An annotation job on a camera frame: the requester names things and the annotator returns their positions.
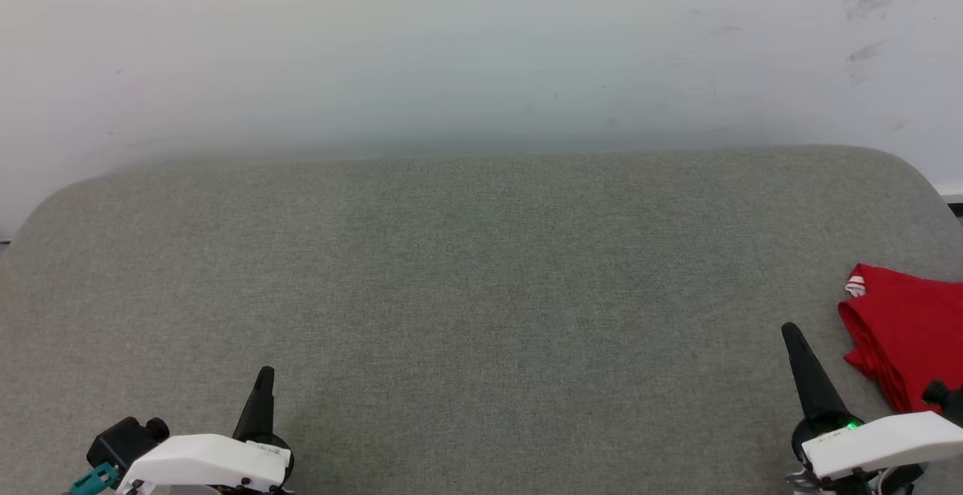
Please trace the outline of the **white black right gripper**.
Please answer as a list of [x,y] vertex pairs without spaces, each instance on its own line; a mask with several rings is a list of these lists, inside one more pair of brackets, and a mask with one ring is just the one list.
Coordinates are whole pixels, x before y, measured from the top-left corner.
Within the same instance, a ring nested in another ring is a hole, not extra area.
[[781,326],[804,419],[791,437],[792,482],[881,482],[898,469],[949,460],[962,448],[961,412],[922,411],[864,423],[847,409],[795,323]]

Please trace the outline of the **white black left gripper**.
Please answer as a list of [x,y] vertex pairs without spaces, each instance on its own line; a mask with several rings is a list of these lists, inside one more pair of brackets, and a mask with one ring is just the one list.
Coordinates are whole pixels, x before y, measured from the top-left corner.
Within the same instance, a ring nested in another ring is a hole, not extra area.
[[134,460],[117,494],[151,494],[159,487],[203,494],[274,494],[293,471],[293,452],[275,444],[275,369],[258,372],[230,437],[173,436]]

